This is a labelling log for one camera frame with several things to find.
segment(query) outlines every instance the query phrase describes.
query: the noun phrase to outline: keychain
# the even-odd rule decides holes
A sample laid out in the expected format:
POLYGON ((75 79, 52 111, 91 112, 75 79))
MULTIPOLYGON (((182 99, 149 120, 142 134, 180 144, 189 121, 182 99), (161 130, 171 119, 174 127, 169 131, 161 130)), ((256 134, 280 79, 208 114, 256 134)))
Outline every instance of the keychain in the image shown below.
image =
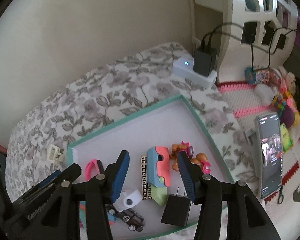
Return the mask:
POLYGON ((282 204, 284 196, 282 194, 282 190, 283 190, 283 185, 281 185, 280 190, 279 190, 279 197, 278 197, 278 204, 282 204))

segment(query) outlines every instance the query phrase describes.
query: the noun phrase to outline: black power adapter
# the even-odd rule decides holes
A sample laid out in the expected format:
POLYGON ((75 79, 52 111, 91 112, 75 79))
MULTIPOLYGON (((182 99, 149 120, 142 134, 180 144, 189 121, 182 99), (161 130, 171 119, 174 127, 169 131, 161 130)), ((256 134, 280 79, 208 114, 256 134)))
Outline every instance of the black power adapter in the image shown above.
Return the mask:
POLYGON ((191 200, 184 196, 169 195, 161 223, 185 227, 188 223, 191 200))
POLYGON ((214 48, 207 48, 200 46, 194 51, 194 72, 208 77, 214 69, 216 62, 217 50, 214 48))

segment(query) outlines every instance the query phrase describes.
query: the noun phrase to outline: power adapter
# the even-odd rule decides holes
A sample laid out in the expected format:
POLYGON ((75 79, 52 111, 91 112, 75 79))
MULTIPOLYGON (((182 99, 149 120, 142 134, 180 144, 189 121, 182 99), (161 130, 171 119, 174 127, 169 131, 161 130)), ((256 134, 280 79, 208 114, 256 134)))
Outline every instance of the power adapter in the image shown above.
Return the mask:
POLYGON ((208 49, 199 47, 194 51, 194 72, 208 77, 211 71, 214 69, 216 62, 217 50, 214 48, 208 49))
POLYGON ((184 196, 169 194, 161 223, 185 227, 188 223, 191 200, 184 196))

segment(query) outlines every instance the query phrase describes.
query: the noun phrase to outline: smartphone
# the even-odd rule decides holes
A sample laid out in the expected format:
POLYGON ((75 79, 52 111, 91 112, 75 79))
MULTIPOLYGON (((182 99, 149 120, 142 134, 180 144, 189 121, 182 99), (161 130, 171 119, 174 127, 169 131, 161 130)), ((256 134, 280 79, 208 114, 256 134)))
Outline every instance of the smartphone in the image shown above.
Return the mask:
POLYGON ((265 199, 281 187, 282 143, 280 121, 276 112, 255 118, 257 146, 260 156, 260 199, 265 199))

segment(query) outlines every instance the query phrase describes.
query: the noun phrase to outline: bolt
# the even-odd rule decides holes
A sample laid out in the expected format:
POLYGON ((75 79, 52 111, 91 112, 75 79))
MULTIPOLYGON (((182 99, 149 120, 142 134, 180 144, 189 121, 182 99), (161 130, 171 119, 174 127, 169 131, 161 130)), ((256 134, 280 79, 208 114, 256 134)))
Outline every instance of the bolt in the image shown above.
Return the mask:
POLYGON ((211 179, 211 175, 210 174, 203 174, 202 178, 205 179, 205 180, 209 180, 209 179, 211 179))
POLYGON ((238 180, 238 185, 244 187, 246 183, 243 180, 238 180))
POLYGON ((103 180, 106 176, 103 174, 103 173, 99 173, 97 176, 96 176, 96 179, 98 180, 103 180))
POLYGON ((70 185, 70 182, 67 180, 65 180, 64 182, 61 183, 62 187, 69 187, 69 185, 70 185))

